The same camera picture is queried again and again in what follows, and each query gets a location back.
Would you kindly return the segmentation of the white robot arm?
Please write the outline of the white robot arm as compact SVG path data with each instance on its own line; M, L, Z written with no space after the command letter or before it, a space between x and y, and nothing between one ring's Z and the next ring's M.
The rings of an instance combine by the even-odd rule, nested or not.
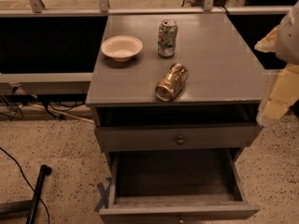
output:
M299 100L299 2L254 48L276 57L287 65L270 75L258 108L257 122L268 126L279 121Z

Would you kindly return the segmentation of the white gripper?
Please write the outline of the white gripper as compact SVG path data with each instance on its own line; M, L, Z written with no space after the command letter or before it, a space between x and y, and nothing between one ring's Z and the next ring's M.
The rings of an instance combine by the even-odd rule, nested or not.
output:
M275 52L278 26L274 27L254 48L260 52ZM256 120L268 126L282 119L299 100L299 65L288 63L284 69L271 74L258 108Z

